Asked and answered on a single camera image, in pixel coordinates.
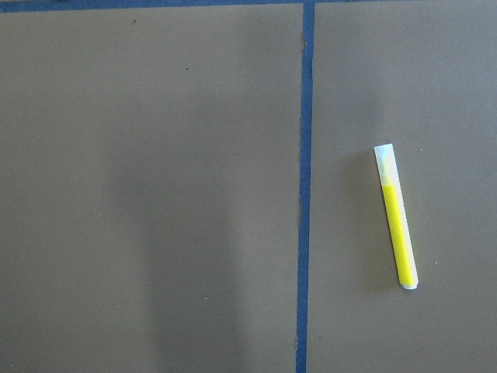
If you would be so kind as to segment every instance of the vertical blue tape strip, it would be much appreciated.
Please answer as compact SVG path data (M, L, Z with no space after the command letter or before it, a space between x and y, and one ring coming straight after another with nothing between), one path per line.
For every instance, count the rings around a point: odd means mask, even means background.
M305 373L308 352L309 228L311 214L312 58L315 4L304 3L304 41L301 92L301 221L298 229L297 351L295 371Z

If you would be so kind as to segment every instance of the highlighter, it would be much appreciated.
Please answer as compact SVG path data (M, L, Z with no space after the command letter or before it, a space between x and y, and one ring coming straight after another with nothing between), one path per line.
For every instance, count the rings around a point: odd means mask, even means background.
M413 290L418 287L418 273L412 254L411 236L405 217L404 199L401 183L398 178L393 144L374 148L381 189L387 210L388 226L391 242L394 247L398 280L404 289Z

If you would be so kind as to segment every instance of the yellow marker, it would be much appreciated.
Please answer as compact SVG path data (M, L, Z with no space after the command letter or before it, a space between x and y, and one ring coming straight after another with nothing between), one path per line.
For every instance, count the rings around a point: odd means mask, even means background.
M376 154L385 208L387 209L398 280L404 289L413 290L418 287L418 273L412 254L407 218L405 217L404 199L402 198L401 183L398 179L394 146L392 144L377 146L374 148L374 154Z

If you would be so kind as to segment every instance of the yellow and white stick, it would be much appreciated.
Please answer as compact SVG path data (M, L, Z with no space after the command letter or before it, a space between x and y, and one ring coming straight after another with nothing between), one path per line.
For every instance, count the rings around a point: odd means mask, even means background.
M418 287L418 273L412 254L407 218L405 217L404 199L398 178L394 146L392 144L376 146L374 154L376 155L385 208L387 209L398 279L404 289L413 290Z

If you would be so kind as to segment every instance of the gray surface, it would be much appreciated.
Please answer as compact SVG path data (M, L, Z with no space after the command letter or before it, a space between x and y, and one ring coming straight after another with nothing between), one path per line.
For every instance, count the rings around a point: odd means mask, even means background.
M0 55L0 371L293 371L301 6L3 14Z
M494 372L497 5L316 8L308 371ZM396 146L398 286L373 146Z

